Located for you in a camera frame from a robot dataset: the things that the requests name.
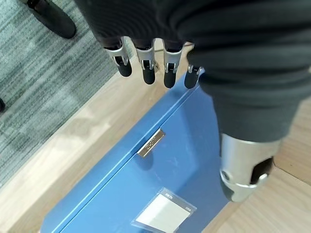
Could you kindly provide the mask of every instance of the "silver metal cylinder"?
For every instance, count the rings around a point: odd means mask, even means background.
[[[227,198],[245,200],[268,178],[281,140],[258,143],[223,134],[220,176]]]

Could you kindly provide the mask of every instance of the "robotic finger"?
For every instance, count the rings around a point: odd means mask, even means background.
[[[146,84],[153,84],[156,80],[154,40],[132,39],[132,41],[135,45],[137,57],[142,68],[144,81]]]
[[[132,67],[125,48],[124,39],[120,37],[106,38],[101,42],[111,59],[117,65],[120,74],[124,77],[130,76],[132,74]]]
[[[172,88],[176,81],[183,44],[180,42],[164,41],[164,85]]]

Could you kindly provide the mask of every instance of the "black fingertip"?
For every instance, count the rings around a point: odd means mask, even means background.
[[[169,70],[168,73],[165,73],[164,75],[164,85],[167,88],[172,88],[175,85],[176,82],[176,73],[173,73],[172,70]]]

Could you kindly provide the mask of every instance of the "robotic hand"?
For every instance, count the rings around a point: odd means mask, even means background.
[[[212,96],[224,193],[243,201],[264,183],[300,102],[311,94],[310,0],[75,0],[123,76],[132,38],[147,84],[153,39],[164,40],[164,84],[175,83],[183,43],[195,44],[185,85]]]

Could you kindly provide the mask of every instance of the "blue metal box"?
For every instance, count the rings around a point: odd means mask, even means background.
[[[140,157],[159,129],[165,136]],[[176,231],[201,232],[227,204],[219,165],[211,98],[198,86],[186,89],[182,78],[56,205],[41,233],[149,232],[133,223],[163,188],[196,207]]]

